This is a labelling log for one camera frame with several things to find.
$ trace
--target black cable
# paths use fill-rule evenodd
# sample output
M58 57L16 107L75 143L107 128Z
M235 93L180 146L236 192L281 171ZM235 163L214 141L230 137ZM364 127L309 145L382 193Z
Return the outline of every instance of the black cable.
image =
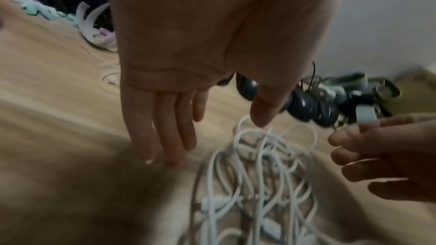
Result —
M313 78L315 77L315 72L317 70L317 68L315 66L315 61L312 61L312 65L313 65L313 73L312 73L312 78L310 79L310 83L309 83L309 87L307 88L307 91L309 91L310 88L312 87Z

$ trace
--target wood grain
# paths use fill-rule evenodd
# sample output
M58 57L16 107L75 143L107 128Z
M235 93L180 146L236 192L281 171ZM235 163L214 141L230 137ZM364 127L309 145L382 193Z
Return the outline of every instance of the wood grain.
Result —
M132 155L118 96L99 84L99 64L116 54L91 48L66 20L28 16L8 0L0 17L0 244L177 244L199 168L248 113L234 82L212 89L198 148L182 166L145 165ZM272 126L295 123L282 114ZM433 205L383 201L366 183L346 182L329 157L330 131L317 130L320 228L345 240L436 243ZM292 138L310 142L303 132Z

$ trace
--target hand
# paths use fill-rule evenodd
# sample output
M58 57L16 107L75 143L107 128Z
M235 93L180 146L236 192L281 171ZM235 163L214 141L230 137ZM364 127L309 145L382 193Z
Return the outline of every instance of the hand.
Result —
M392 178L370 183L369 191L389 200L436 202L436 114L351 125L328 141L341 146L332 159L349 181Z
M123 116L135 151L170 163L196 145L208 90L232 72L259 83L268 124L315 56L339 0L110 0Z

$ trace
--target gray wall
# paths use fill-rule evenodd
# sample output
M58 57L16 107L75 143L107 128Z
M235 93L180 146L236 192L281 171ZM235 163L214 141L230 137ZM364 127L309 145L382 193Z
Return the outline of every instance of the gray wall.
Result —
M317 57L322 76L395 77L436 61L436 0L344 0Z

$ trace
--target tangled cable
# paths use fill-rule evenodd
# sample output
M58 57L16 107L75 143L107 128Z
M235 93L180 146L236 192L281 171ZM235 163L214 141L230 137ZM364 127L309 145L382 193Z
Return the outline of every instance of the tangled cable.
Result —
M308 182L307 172L312 166L311 150L317 144L317 132L307 124L289 128L283 133L274 134L272 129L260 128L242 129L244 122L250 120L243 117L235 130L235 136L230 152L216 151L208 164L207 197L199 202L201 212L207 218L200 227L200 245L219 245L227 238L245 240L246 245L263 245L265 236L273 244L309 245L315 239L329 245L344 243L334 240L320 232L312 223L318 208L318 202L312 193L312 186ZM285 141L284 136L297 129L308 129L313 136L313 142L307 150L297 149ZM237 180L236 188L232 188L223 175L222 160L225 159L233 169ZM255 163L257 183L253 183L245 164ZM278 179L278 188L273 193L265 185L264 173L272 171ZM216 176L226 196L214 194L214 176ZM308 199L312 207L307 214L303 214L301 204ZM286 210L287 226L281 225L268 217L268 212L279 207ZM227 228L218 234L217 222L232 208L238 208L244 216L251 220L249 232L237 228ZM354 245L377 245L375 241L357 241Z

